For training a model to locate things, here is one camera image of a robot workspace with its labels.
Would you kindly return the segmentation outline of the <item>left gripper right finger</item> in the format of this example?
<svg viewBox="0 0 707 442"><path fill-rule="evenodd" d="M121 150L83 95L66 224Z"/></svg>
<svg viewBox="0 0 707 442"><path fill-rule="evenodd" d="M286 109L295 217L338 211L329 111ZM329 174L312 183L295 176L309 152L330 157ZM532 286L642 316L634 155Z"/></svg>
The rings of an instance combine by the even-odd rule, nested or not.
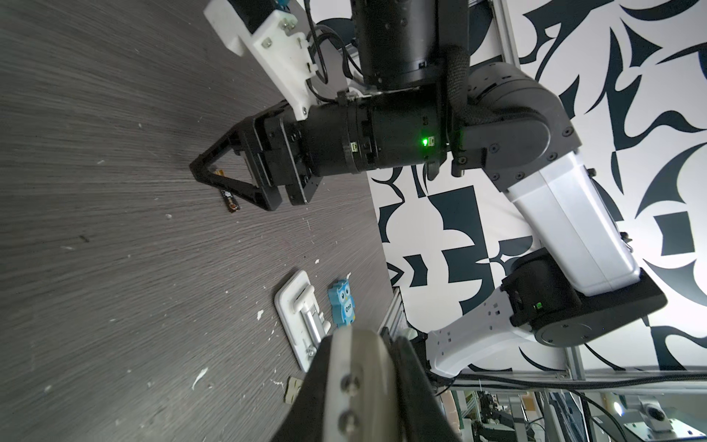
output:
<svg viewBox="0 0 707 442"><path fill-rule="evenodd" d="M460 441L443 414L411 342L391 345L396 369L399 415L405 441Z"/></svg>

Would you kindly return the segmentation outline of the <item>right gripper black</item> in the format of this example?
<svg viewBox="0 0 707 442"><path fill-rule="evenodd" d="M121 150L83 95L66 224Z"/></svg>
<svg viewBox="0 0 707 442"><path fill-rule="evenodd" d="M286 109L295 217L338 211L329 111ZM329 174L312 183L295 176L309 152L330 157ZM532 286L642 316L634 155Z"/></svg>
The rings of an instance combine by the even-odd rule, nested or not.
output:
<svg viewBox="0 0 707 442"><path fill-rule="evenodd" d="M249 180L217 174L217 162L228 153L243 159ZM236 123L193 160L190 171L197 182L266 211L281 206L280 188L292 206L309 204L321 181L309 167L304 126L286 101Z"/></svg>

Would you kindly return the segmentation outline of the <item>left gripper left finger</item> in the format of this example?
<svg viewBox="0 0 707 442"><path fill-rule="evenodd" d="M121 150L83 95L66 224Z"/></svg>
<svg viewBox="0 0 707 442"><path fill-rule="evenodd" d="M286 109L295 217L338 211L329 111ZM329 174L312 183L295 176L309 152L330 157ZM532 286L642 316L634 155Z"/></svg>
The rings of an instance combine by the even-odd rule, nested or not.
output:
<svg viewBox="0 0 707 442"><path fill-rule="evenodd" d="M326 337L272 441L336 441L333 428L334 337Z"/></svg>

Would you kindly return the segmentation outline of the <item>AAA battery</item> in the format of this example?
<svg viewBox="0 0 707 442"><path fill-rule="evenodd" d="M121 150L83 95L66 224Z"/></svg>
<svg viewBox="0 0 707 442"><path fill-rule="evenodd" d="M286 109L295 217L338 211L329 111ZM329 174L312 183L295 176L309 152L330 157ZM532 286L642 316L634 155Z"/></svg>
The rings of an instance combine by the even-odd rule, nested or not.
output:
<svg viewBox="0 0 707 442"><path fill-rule="evenodd" d="M219 193L221 194L229 213L234 214L240 210L240 205L232 193L224 190L220 190Z"/></svg>

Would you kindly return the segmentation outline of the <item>white remote control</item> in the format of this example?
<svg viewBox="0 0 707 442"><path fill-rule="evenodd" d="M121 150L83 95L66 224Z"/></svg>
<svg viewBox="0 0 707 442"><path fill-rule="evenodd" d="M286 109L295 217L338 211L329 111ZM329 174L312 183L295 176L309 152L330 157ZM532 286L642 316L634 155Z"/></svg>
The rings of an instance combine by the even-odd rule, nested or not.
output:
<svg viewBox="0 0 707 442"><path fill-rule="evenodd" d="M323 441L399 441L396 369L383 339L351 326L331 340Z"/></svg>

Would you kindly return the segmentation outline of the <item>remote battery cover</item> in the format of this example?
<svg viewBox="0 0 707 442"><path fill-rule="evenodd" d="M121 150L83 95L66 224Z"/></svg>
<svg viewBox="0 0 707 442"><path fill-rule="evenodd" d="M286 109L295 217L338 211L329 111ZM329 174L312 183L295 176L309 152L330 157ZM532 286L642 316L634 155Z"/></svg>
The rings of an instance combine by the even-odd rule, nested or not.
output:
<svg viewBox="0 0 707 442"><path fill-rule="evenodd" d="M284 402L294 404L302 388L303 380L296 377L289 377L285 387Z"/></svg>

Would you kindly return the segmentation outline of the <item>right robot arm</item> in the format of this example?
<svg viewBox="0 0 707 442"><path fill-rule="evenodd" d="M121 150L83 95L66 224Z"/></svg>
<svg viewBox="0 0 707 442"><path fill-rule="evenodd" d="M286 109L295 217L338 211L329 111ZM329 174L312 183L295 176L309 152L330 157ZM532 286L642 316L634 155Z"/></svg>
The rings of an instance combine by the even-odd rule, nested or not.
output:
<svg viewBox="0 0 707 442"><path fill-rule="evenodd" d="M541 240L499 289L425 335L423 363L456 379L477 355L533 337L586 344L662 309L666 295L633 258L579 158L560 99L504 62L469 66L464 1L355 1L364 88L326 99L320 46L285 1L212 1L204 16L223 44L251 53L281 103L235 124L191 163L195 180L274 211L310 202L327 176L449 163L481 169Z"/></svg>

